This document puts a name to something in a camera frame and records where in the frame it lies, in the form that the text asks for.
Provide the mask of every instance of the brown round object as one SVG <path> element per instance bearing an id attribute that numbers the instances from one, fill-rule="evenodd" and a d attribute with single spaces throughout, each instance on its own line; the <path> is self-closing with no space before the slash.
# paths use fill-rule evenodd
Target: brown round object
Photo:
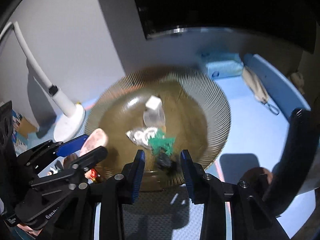
<path id="1" fill-rule="evenodd" d="M 172 159 L 188 149 L 194 162 L 207 168 L 221 152 L 230 130 L 230 108 L 218 85 L 201 72 L 188 68 L 151 68 L 125 76 L 98 100 L 89 115 L 86 133 L 102 128 L 109 136 L 107 158 L 96 166 L 105 178 L 121 172 L 137 150 L 126 132 L 144 127 L 143 112 L 150 96 L 161 98 L 166 137 L 175 137 Z M 168 176 L 146 154 L 140 190 L 161 190 L 184 183 L 183 174 Z"/>

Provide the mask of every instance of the metal bolt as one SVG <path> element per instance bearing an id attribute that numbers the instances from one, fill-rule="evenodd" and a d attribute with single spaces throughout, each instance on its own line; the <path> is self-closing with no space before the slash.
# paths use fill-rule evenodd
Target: metal bolt
<path id="1" fill-rule="evenodd" d="M 82 183 L 79 184 L 79 189 L 85 189 L 87 186 L 88 186 L 87 183 L 82 182 Z"/>
<path id="2" fill-rule="evenodd" d="M 74 190 L 76 188 L 76 184 L 70 183 L 69 184 L 69 189 Z"/>
<path id="3" fill-rule="evenodd" d="M 212 175 L 210 173 L 206 173 L 203 175 L 203 178 L 206 180 L 210 180 L 210 179 L 212 179 Z"/>
<path id="4" fill-rule="evenodd" d="M 124 178 L 124 176 L 121 173 L 115 175 L 116 180 L 121 180 L 123 178 Z"/>
<path id="5" fill-rule="evenodd" d="M 248 187 L 248 183 L 246 183 L 244 180 L 239 181 L 239 185 L 243 188 Z"/>

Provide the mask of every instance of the blue tissue package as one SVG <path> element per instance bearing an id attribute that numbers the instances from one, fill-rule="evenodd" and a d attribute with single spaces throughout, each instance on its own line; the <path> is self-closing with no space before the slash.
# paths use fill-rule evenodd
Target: blue tissue package
<path id="1" fill-rule="evenodd" d="M 200 70 L 211 79 L 240 76 L 244 67 L 237 53 L 203 52 L 198 61 Z"/>

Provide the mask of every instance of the table surface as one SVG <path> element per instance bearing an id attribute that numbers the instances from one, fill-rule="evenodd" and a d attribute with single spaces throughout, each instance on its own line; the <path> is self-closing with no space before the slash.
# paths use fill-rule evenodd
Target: table surface
<path id="1" fill-rule="evenodd" d="M 217 160 L 206 172 L 217 176 L 221 181 L 237 183 L 248 169 L 261 166 L 272 170 L 280 160 L 288 122 L 284 115 L 272 114 L 263 104 L 256 101 L 242 77 L 225 78 L 216 81 L 224 91 L 231 109 L 231 129 L 228 140 Z M 87 109 L 86 118 L 95 100 L 83 104 Z M 84 126 L 77 136 L 84 133 Z M 53 127 L 41 139 L 35 134 L 29 136 L 28 148 L 53 139 Z M 163 213 L 149 214 L 148 205 L 162 207 Z M 315 209 L 315 193 L 310 191 L 295 197 L 288 209 L 278 218 L 281 226 L 291 238 L 307 221 Z M 100 208 L 96 212 L 99 221 Z M 140 193 L 133 207 L 124 207 L 124 227 L 126 238 L 132 236 L 144 239 L 199 239 L 203 205 L 193 205 L 187 198 L 184 186 L 156 193 Z M 228 204 L 227 239 L 231 240 L 231 217 Z M 176 225 L 174 222 L 186 217 Z M 147 222 L 141 227 L 141 221 Z M 99 239 L 99 223 L 95 223 L 95 239 Z"/>

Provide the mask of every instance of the white lamp base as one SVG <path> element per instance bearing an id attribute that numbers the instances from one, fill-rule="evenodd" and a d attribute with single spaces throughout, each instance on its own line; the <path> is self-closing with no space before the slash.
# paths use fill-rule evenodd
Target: white lamp base
<path id="1" fill-rule="evenodd" d="M 67 142 L 71 140 L 81 128 L 84 116 L 85 110 L 80 104 L 76 104 L 76 111 L 71 117 L 62 114 L 54 127 L 54 140 L 56 142 Z"/>

